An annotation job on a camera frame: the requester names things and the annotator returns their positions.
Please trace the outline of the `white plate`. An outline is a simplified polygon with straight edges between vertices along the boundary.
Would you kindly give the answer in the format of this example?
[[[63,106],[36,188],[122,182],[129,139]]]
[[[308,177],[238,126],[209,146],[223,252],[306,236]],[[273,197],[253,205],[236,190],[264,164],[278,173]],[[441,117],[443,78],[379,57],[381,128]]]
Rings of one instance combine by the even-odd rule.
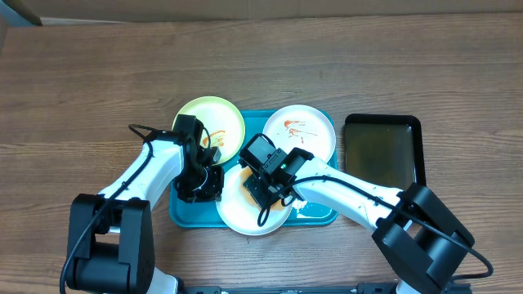
[[[263,226],[257,224],[261,208],[252,198],[243,183],[252,175],[248,167],[239,164],[225,173],[221,200],[216,202],[217,211],[224,223],[237,233],[247,236],[261,236],[277,230],[289,218],[292,208],[280,202],[270,207],[270,213]]]
[[[267,120],[262,133],[287,154],[294,148],[304,149],[326,163],[336,147],[331,121],[308,105],[289,105],[277,110]]]

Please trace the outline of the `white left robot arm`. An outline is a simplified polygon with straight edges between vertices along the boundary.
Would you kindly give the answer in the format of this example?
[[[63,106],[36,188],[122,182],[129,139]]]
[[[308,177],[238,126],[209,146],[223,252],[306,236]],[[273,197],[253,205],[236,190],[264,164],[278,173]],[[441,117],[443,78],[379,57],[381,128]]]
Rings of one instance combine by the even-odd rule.
[[[60,292],[178,292],[179,279],[155,265],[152,210],[169,185],[185,203],[221,199],[221,155],[200,144],[208,130],[194,115],[178,115],[170,131],[129,128],[143,141],[136,160],[113,184],[71,204]]]

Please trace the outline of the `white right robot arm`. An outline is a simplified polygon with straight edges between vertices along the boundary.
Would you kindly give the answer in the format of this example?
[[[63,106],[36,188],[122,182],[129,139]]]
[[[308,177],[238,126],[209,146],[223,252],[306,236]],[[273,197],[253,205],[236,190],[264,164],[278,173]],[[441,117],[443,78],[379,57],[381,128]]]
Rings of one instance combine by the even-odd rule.
[[[400,277],[398,293],[443,293],[474,244],[470,232],[426,186],[375,185],[330,167],[304,149],[243,148],[250,167],[276,198],[296,196],[329,207],[372,234]]]

